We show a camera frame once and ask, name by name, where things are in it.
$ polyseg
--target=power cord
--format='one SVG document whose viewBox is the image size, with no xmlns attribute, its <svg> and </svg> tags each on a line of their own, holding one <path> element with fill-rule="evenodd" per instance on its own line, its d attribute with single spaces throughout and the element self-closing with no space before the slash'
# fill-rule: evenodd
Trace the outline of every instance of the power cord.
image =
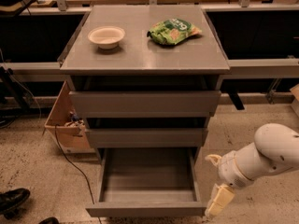
<svg viewBox="0 0 299 224">
<path fill-rule="evenodd" d="M 0 129 L 7 128 L 10 124 L 12 124 L 19 116 L 15 116 L 13 118 L 4 118 L 0 117 Z"/>
<path fill-rule="evenodd" d="M 13 76 L 13 74 L 11 73 L 11 71 L 7 68 L 7 65 L 6 65 L 6 62 L 5 62 L 5 60 L 4 60 L 3 52 L 2 52 L 2 50 L 1 50 L 1 48 L 0 48 L 0 57 L 1 57 L 1 60 L 2 60 L 2 63 L 3 63 L 3 66 L 4 66 L 4 68 L 7 70 L 7 72 L 10 74 L 11 79 L 12 79 L 13 81 L 15 81 L 15 82 L 16 82 L 20 87 L 22 87 L 25 91 L 27 91 L 27 93 L 29 93 L 29 95 L 31 96 L 31 98 L 36 102 L 36 105 L 37 105 L 38 110 L 39 110 L 39 119 L 41 119 L 41 108 L 40 108 L 40 105 L 39 105 L 37 99 L 36 99 L 35 96 L 31 93 L 31 91 L 30 91 L 28 88 L 26 88 L 23 84 L 21 84 L 21 83 L 19 82 L 19 80 L 16 79 L 16 78 Z"/>
<path fill-rule="evenodd" d="M 76 169 L 78 169 L 78 170 L 83 174 L 83 176 L 85 177 L 85 180 L 86 180 L 86 183 L 87 183 L 89 192 L 90 192 L 90 194 L 91 194 L 92 202 L 93 202 L 93 204 L 94 204 L 93 192 L 92 192 L 92 189 L 91 189 L 90 181 L 88 180 L 88 177 L 84 174 L 84 172 L 83 172 L 81 169 L 79 169 L 79 168 L 78 168 L 78 167 L 77 167 L 71 160 L 69 160 L 69 159 L 67 158 L 67 156 L 65 155 L 65 153 L 64 153 L 64 151 L 63 151 L 63 149 L 62 149 L 62 147 L 61 147 L 61 145 L 60 145 L 60 142 L 59 142 L 59 140 L 58 140 L 57 126 L 60 126 L 60 125 L 58 125 L 58 124 L 55 125 L 55 138 L 56 138 L 56 142 L 57 142 L 57 144 L 58 144 L 58 147 L 59 147 L 59 149 L 62 151 L 62 153 L 63 153 L 65 159 L 66 159 L 71 165 L 73 165 Z"/>
<path fill-rule="evenodd" d="M 28 11 L 29 15 L 31 16 L 31 12 L 30 12 L 28 6 L 25 4 L 25 2 L 23 0 L 20 0 L 20 2 L 22 3 L 23 7 L 26 7 L 26 10 Z"/>
</svg>

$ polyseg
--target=gray cabinet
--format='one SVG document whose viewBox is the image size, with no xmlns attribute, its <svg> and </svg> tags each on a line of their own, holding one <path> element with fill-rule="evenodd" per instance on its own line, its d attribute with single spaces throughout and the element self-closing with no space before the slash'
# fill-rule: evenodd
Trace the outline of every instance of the gray cabinet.
<svg viewBox="0 0 299 224">
<path fill-rule="evenodd" d="M 175 47 L 154 44 L 147 30 L 169 18 L 204 34 Z M 89 43 L 87 33 L 101 25 L 125 30 L 118 48 Z M 90 215 L 202 215 L 194 162 L 229 66 L 200 7 L 95 6 L 61 70 L 101 162 Z"/>
</svg>

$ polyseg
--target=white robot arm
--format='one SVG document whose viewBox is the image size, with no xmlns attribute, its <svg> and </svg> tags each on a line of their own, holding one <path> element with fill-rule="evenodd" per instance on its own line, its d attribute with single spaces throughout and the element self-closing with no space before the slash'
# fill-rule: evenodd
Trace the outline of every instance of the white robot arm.
<svg viewBox="0 0 299 224">
<path fill-rule="evenodd" d="M 206 160 L 218 167 L 224 182 L 214 187 L 206 209 L 206 216 L 214 217 L 234 198 L 234 189 L 243 189 L 261 176 L 299 169 L 299 133 L 281 124 L 265 124 L 256 131 L 253 143 L 222 157 L 208 155 Z"/>
</svg>

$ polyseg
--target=shoe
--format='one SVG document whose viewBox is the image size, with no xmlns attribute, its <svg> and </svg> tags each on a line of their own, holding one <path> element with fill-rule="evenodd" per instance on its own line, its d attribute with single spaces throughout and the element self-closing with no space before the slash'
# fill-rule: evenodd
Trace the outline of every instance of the shoe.
<svg viewBox="0 0 299 224">
<path fill-rule="evenodd" d="M 30 196 L 28 189 L 14 189 L 0 194 L 0 215 L 13 212 Z"/>
<path fill-rule="evenodd" d="M 58 219 L 56 219 L 55 217 L 49 217 L 39 222 L 39 224 L 59 224 L 59 222 Z"/>
</svg>

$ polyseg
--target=chip bag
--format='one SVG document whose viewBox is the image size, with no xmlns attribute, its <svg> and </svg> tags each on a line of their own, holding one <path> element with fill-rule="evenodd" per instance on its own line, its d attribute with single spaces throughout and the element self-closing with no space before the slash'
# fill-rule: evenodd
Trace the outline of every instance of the chip bag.
<svg viewBox="0 0 299 224">
<path fill-rule="evenodd" d="M 162 45 L 176 45 L 192 35 L 201 34 L 202 31 L 193 24 L 182 19 L 169 19 L 153 25 L 147 37 Z"/>
</svg>

